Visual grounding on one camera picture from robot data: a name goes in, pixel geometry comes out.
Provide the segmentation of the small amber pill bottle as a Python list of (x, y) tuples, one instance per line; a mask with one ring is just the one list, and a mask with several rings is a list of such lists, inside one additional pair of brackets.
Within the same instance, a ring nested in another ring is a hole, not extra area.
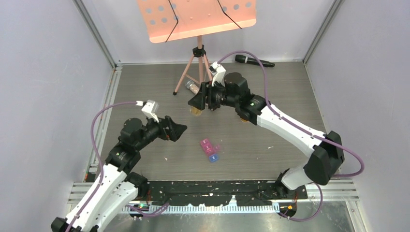
[(190, 107), (190, 113), (194, 116), (200, 116), (202, 114), (202, 110), (199, 110), (195, 107)]

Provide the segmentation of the pink blue weekly pill organizer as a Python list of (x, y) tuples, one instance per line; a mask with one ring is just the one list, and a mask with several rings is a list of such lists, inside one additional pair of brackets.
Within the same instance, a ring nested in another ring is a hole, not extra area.
[(203, 139), (200, 142), (200, 146), (211, 163), (219, 160), (218, 152), (220, 151), (220, 145), (212, 145), (208, 139)]

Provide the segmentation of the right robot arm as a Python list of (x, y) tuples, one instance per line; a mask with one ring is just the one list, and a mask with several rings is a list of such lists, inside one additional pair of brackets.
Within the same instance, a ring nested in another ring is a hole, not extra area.
[(289, 198), (305, 184), (327, 185), (344, 162), (339, 134), (314, 130), (279, 111), (264, 97), (253, 94), (240, 73), (227, 74), (223, 84), (201, 83), (188, 105), (200, 111), (232, 107), (242, 120), (279, 135), (306, 155), (305, 164), (279, 174), (276, 192), (282, 198)]

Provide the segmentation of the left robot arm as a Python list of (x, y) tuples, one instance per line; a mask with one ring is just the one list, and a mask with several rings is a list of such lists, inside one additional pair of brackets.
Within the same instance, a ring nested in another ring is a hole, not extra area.
[(140, 151), (157, 138), (175, 142), (187, 128), (170, 116), (150, 118), (146, 124), (138, 118), (126, 120), (96, 181), (66, 217), (53, 220), (51, 230), (103, 232), (126, 204), (148, 194), (147, 178), (132, 171), (141, 158)]

